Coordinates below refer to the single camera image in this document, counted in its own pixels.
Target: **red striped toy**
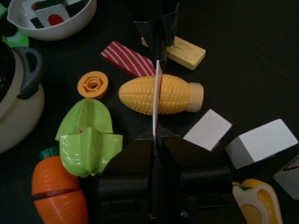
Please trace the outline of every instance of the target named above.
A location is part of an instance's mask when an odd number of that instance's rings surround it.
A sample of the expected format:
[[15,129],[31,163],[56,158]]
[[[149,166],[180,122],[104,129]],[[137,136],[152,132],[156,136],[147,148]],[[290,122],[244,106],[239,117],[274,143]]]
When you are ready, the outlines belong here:
[[103,59],[133,77],[153,76],[152,61],[113,41],[101,52]]

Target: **yellow corn cob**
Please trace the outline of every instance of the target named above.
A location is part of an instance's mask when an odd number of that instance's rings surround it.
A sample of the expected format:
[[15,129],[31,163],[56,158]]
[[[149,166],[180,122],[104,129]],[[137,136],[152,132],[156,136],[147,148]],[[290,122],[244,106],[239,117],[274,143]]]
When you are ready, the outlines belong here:
[[[120,101],[136,112],[153,111],[155,77],[143,76],[128,81],[119,89]],[[169,115],[184,110],[197,112],[203,102],[203,86],[188,83],[169,74],[163,75],[159,114]]]

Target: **knife blade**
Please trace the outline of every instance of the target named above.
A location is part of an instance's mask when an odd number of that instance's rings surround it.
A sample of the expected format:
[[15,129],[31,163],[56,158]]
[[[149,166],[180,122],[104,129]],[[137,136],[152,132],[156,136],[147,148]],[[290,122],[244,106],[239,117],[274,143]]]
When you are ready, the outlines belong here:
[[155,78],[153,78],[153,115],[152,115],[152,129],[153,129],[153,154],[156,154],[157,148],[157,114],[159,114],[159,101],[161,93],[161,82],[163,82],[163,69],[160,66],[160,60],[155,62]]

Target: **white pot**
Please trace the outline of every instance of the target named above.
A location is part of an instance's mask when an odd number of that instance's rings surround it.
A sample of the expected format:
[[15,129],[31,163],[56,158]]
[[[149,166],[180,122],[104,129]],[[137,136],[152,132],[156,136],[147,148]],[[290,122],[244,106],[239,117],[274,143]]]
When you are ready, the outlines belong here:
[[28,47],[0,41],[0,153],[12,149],[36,126],[44,105],[43,59]]

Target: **dark background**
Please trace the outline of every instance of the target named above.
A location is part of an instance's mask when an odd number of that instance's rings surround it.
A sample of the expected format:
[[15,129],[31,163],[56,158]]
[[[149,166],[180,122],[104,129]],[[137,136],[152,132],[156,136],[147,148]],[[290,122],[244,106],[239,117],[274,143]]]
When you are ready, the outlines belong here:
[[[193,71],[169,61],[165,72],[188,82],[200,82],[205,92],[200,112],[159,116],[159,123],[168,130],[183,137],[208,109],[213,109],[232,123],[219,147],[278,118],[299,137],[298,17],[295,0],[181,1],[176,36],[204,48],[207,55]],[[133,112],[117,99],[119,87],[132,77],[100,58],[100,52],[113,40],[151,56],[117,0],[97,1],[93,20],[71,38],[56,42],[31,39],[31,47],[43,56],[45,105],[31,135],[0,155],[0,222],[4,224],[41,223],[31,196],[33,167],[40,151],[57,145],[53,138],[61,119],[81,99],[76,86],[84,73],[99,70],[107,74],[109,85],[101,102],[112,116],[113,131],[124,136],[124,147],[151,127],[151,117]],[[239,170],[225,152],[219,154],[235,181],[255,178],[275,188],[284,223],[299,221],[299,201],[290,198],[272,175],[298,153],[299,145]],[[95,222],[95,212],[89,218]]]

